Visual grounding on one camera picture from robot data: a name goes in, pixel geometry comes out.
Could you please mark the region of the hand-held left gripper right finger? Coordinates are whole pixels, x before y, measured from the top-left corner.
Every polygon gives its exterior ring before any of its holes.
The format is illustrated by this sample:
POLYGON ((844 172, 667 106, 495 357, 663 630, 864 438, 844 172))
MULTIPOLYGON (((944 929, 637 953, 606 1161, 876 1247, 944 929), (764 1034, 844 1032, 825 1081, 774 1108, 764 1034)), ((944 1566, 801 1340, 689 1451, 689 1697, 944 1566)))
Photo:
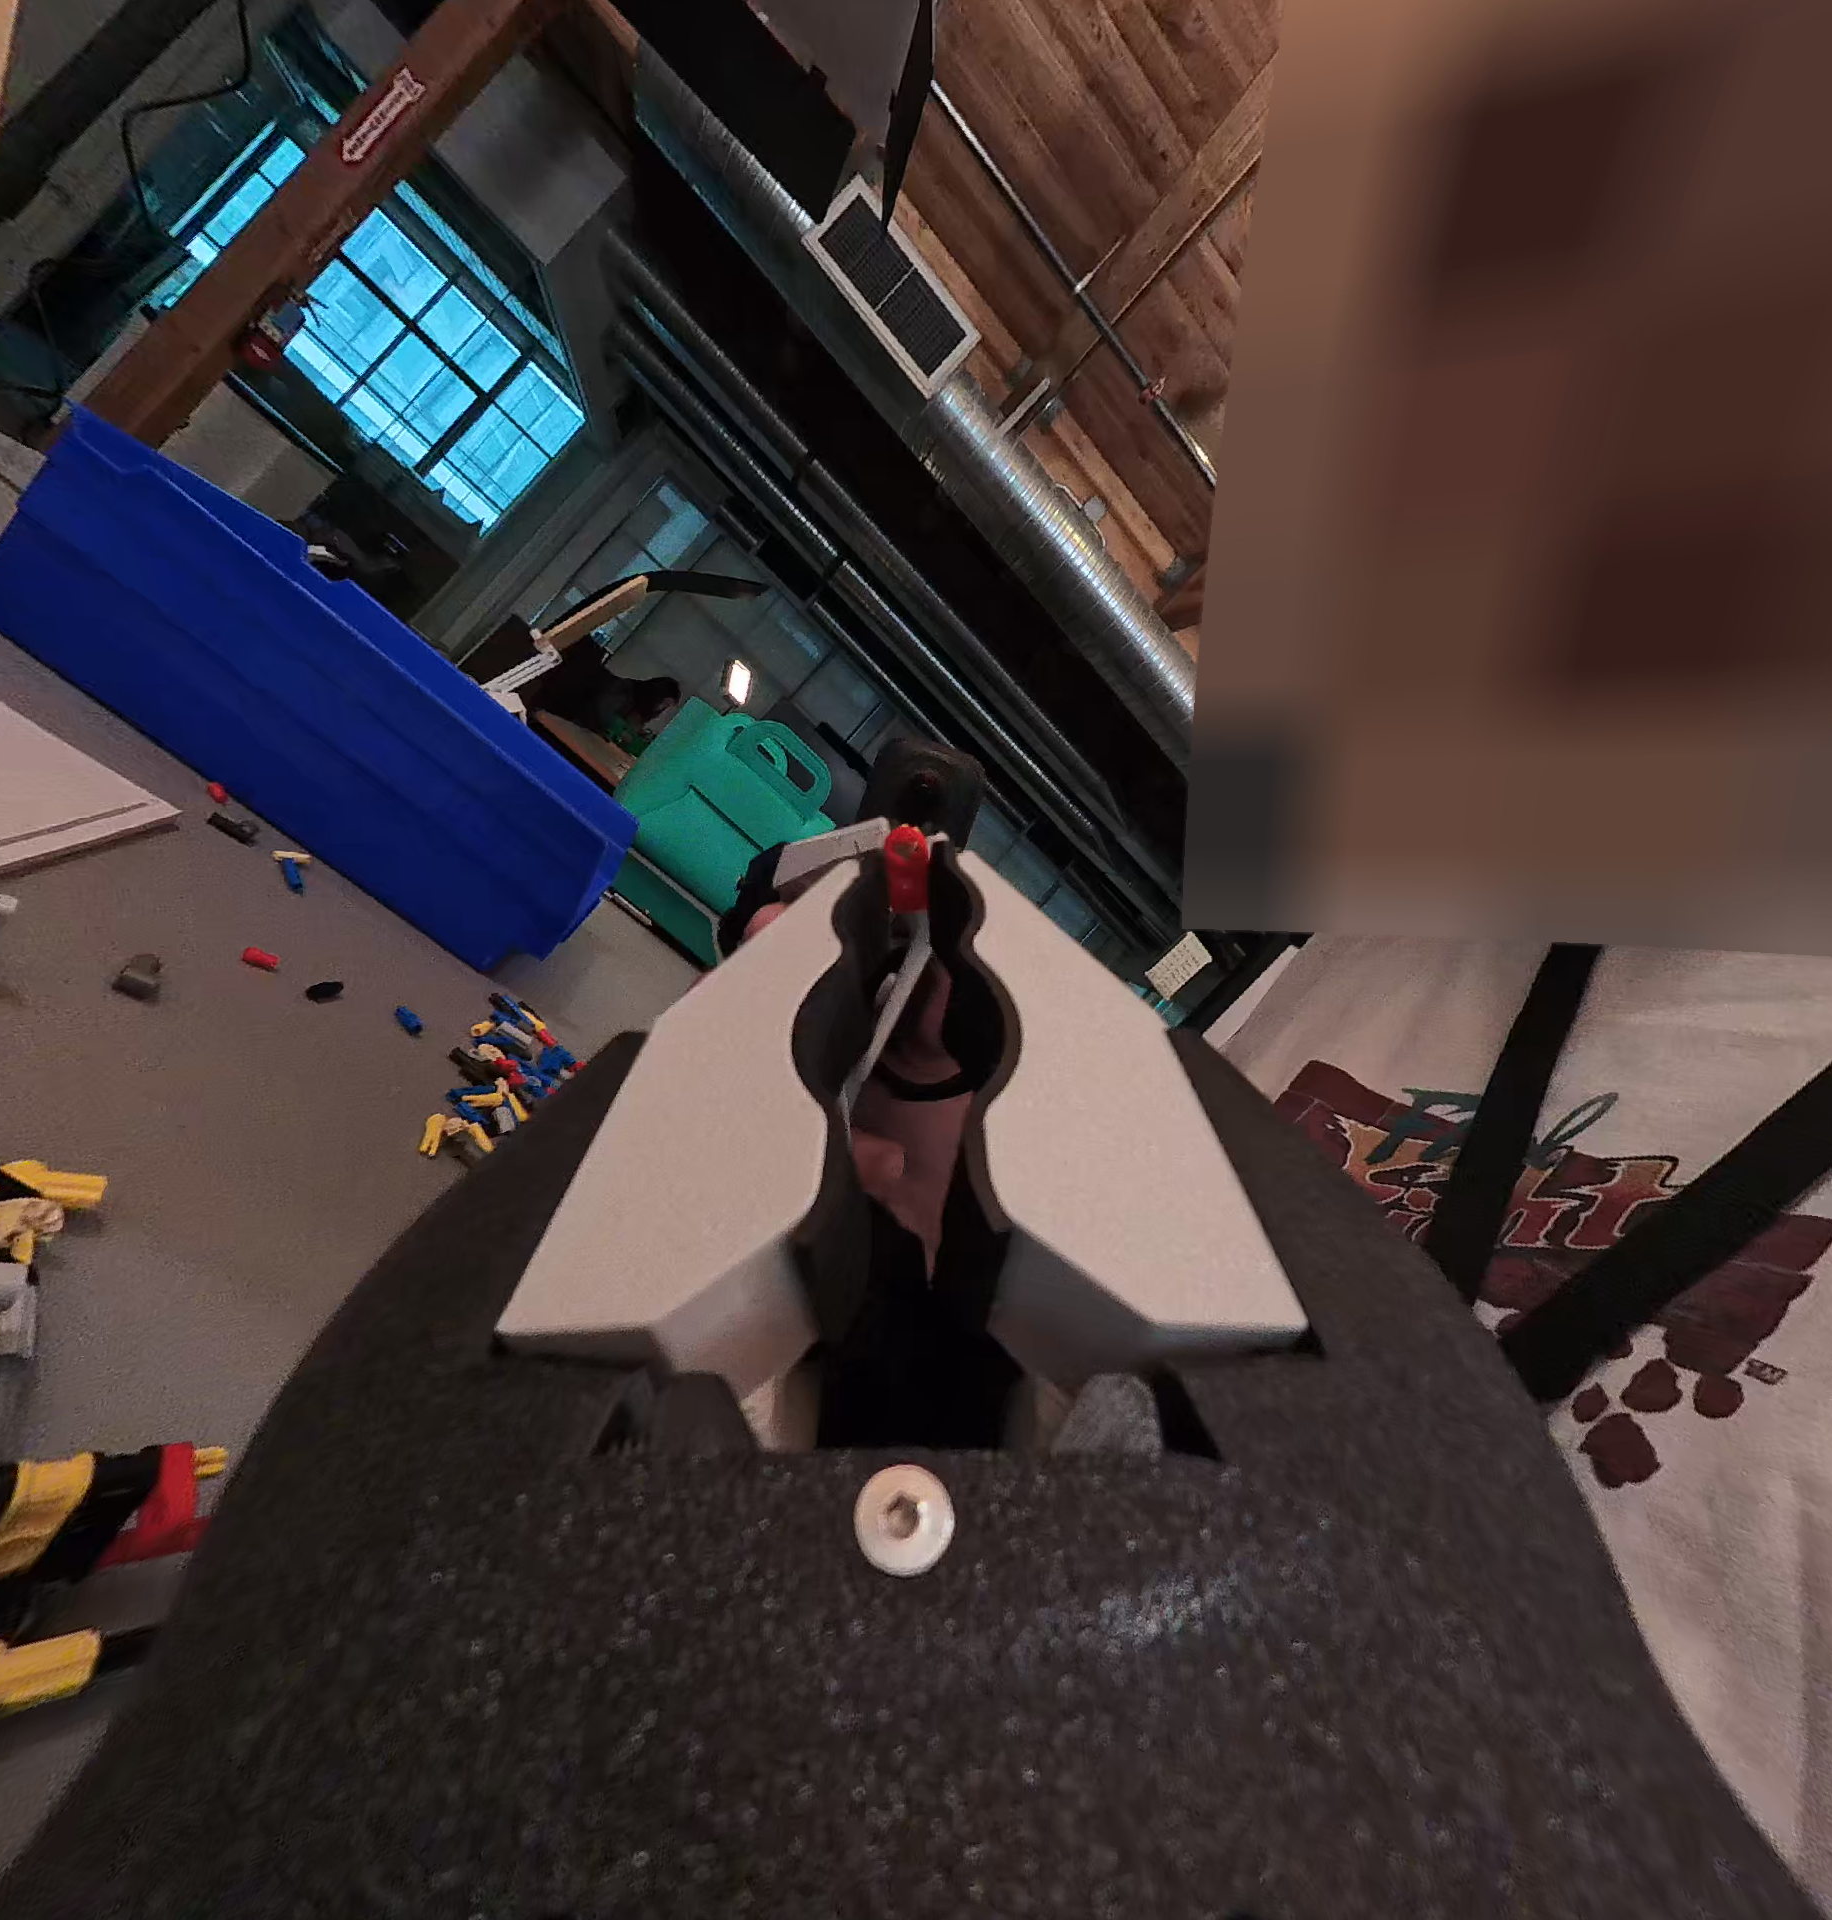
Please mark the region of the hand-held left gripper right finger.
POLYGON ((1179 1037, 985 858, 938 845, 940 1040, 975 1104, 975 1284, 1027 1375, 1088 1382, 1290 1350, 1310 1333, 1179 1037))

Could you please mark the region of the grey lego beam assembly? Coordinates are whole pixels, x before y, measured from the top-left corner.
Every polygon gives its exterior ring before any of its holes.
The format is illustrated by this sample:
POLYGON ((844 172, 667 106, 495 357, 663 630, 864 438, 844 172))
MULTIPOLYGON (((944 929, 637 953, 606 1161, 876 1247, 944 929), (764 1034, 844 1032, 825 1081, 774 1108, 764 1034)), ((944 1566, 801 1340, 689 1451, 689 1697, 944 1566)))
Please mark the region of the grey lego beam assembly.
POLYGON ((228 1447, 10 1457, 5 1429, 36 1362, 40 1256, 109 1179, 35 1158, 0 1164, 0 1720, 107 1687, 155 1650, 157 1627, 57 1632, 51 1614, 95 1577, 190 1557, 228 1447))

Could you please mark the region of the wooden post red sign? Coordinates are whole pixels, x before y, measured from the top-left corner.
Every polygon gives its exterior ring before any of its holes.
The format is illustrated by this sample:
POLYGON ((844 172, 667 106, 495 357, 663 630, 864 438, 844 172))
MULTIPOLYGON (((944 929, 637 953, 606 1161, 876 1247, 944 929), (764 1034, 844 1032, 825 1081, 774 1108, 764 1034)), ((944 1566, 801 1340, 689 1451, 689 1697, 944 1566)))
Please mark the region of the wooden post red sign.
POLYGON ((138 335, 83 408, 145 445, 179 435, 253 328, 333 255, 563 2, 441 2, 399 60, 308 147, 228 251, 138 335))

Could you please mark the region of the person's right hand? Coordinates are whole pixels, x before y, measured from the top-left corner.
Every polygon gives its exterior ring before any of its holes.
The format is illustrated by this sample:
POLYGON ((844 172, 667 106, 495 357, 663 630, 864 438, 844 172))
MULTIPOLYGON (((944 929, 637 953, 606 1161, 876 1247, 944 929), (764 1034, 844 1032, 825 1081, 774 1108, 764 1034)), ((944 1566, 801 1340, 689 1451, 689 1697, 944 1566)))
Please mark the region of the person's right hand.
POLYGON ((976 1094, 976 1078, 946 1044, 950 1005, 954 977, 933 959, 849 1108, 858 1186, 921 1245, 930 1277, 976 1094))

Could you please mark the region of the blue storage bin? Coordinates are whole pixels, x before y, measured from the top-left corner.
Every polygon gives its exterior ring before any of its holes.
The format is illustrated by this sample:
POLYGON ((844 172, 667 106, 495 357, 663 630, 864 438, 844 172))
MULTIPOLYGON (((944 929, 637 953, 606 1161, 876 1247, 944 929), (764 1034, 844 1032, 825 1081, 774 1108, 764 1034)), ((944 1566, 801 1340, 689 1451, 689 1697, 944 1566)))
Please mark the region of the blue storage bin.
POLYGON ((638 831, 301 538, 88 410, 0 535, 0 636, 478 971, 563 948, 638 831))

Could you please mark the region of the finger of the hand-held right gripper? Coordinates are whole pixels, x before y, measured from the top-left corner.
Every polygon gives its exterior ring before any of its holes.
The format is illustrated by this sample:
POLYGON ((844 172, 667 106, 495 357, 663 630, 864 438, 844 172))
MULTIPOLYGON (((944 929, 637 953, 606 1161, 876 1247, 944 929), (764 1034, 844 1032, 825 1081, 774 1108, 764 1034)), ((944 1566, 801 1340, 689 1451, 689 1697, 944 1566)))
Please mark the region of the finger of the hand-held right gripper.
POLYGON ((862 1094, 872 1073, 876 1070, 882 1049, 895 1037, 895 1029, 903 1021, 903 1013, 915 989, 926 983, 930 964, 934 959, 933 929, 903 929, 903 933, 906 933, 903 959, 899 962, 882 996, 876 998, 876 1013, 874 1013, 869 1044, 856 1066, 840 1085, 840 1122, 844 1122, 847 1144, 856 1139, 856 1124, 853 1124, 856 1098, 862 1094))
POLYGON ((777 899, 795 899, 800 893, 813 887, 813 880, 824 878, 832 865, 880 852, 888 831, 893 822, 886 817, 869 817, 844 828, 829 828, 785 845, 774 865, 777 899))

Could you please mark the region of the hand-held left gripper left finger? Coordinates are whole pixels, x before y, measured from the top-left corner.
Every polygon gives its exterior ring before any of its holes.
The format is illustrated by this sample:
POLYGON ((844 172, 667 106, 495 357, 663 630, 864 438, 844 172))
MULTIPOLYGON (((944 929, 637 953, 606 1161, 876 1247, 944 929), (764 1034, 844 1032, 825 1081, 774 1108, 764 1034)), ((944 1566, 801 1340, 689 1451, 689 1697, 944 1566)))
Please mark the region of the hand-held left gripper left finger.
POLYGON ((677 1001, 623 1073, 500 1345, 771 1382, 853 1329, 872 1199, 847 1085, 880 971, 882 861, 840 858, 677 1001))

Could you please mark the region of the silver ventilation duct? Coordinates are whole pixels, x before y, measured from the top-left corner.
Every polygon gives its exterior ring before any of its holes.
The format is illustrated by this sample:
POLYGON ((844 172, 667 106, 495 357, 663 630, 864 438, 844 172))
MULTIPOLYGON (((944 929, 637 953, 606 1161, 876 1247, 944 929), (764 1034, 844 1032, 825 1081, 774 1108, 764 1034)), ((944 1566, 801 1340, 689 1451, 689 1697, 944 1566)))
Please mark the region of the silver ventilation duct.
POLYGON ((906 427, 910 452, 1039 601, 1179 769, 1190 759, 1197 668, 1129 572, 1082 535, 1043 463, 1000 432, 969 372, 950 374, 906 427))

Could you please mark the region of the teal plastic container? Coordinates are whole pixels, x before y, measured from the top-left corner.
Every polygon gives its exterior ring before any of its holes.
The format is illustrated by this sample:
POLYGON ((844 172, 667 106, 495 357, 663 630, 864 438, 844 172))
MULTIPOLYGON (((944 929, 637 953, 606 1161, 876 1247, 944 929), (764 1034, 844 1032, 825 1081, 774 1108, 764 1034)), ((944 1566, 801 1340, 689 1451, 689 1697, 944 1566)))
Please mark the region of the teal plastic container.
POLYGON ((693 964, 718 964, 718 925, 751 861, 832 831, 832 769, 789 726, 687 701, 614 787, 637 820, 611 899, 693 964))

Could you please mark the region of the pile of small lego pins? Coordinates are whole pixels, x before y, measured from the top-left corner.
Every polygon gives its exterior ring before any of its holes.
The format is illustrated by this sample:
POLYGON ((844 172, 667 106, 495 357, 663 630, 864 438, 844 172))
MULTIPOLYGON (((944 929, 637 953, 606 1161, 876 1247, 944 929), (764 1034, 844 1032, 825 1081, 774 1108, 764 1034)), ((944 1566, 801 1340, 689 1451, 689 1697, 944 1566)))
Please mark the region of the pile of small lego pins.
POLYGON ((425 1164, 449 1158, 483 1167, 584 1070, 584 1054, 574 1051, 530 1001, 497 989, 490 1007, 492 1013, 449 1049, 451 1085, 423 1120, 417 1139, 425 1164))

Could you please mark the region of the lego instruction booklet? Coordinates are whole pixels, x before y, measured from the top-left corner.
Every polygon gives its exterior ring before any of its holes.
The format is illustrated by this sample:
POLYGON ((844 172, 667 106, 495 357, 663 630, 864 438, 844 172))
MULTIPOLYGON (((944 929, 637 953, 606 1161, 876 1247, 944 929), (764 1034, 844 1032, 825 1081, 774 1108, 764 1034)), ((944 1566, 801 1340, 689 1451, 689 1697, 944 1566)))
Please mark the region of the lego instruction booklet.
POLYGON ((0 878, 179 820, 171 802, 0 703, 0 878))

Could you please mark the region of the white vent panel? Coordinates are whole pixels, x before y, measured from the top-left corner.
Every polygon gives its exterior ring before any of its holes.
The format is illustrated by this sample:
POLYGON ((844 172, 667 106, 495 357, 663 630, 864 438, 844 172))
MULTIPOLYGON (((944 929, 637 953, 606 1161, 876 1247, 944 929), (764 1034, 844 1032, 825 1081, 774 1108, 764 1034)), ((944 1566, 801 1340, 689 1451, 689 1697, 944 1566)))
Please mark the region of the white vent panel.
POLYGON ((869 179, 849 179, 829 212, 801 240, 817 264, 903 379, 933 402, 981 348, 982 335, 926 258, 882 217, 869 179))

